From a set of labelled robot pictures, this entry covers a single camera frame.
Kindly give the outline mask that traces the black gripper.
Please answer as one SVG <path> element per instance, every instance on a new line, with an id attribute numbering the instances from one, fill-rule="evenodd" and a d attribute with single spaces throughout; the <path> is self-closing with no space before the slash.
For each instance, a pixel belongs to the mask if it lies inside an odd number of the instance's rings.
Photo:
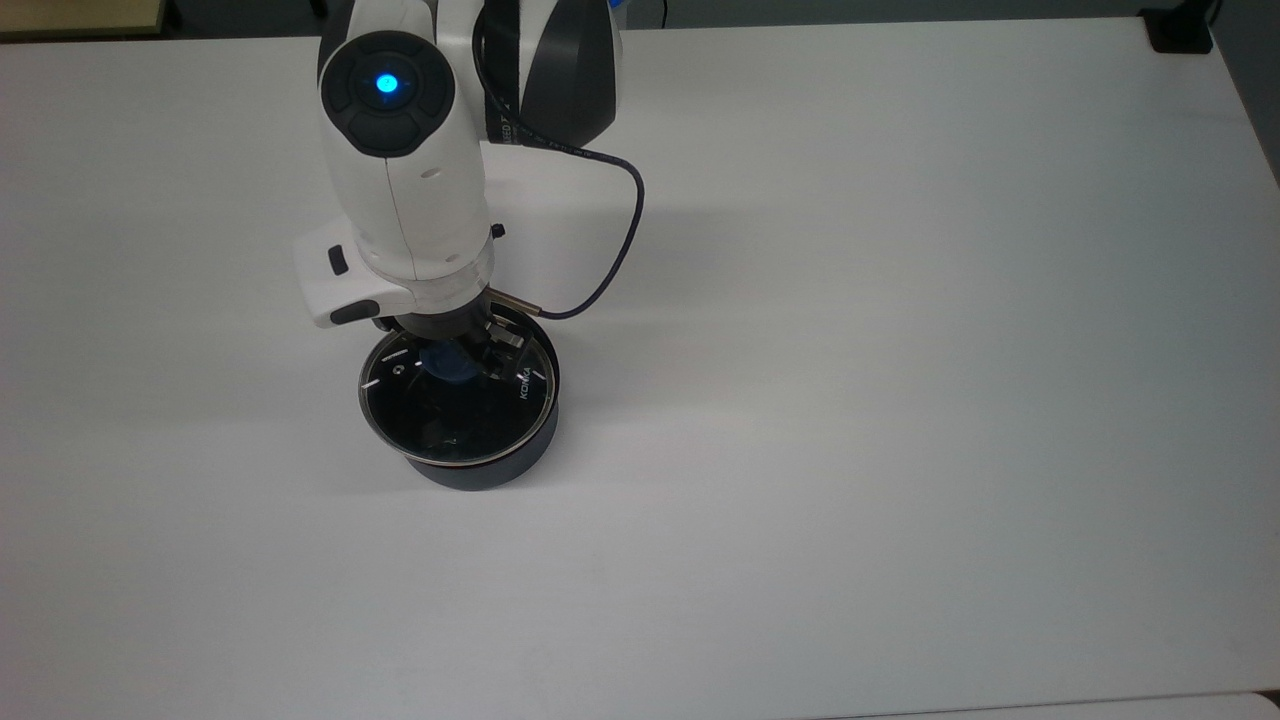
<path id="1" fill-rule="evenodd" d="M 494 380 L 515 380 L 529 354 L 529 329 L 506 315 L 506 310 L 504 305 L 490 299 L 475 299 L 448 313 L 378 316 L 376 328 L 483 347 L 480 365 L 485 374 Z M 431 373 L 435 348 L 435 345 L 413 345 L 410 348 L 403 372 L 406 397 L 434 397 L 438 393 L 438 379 Z"/>

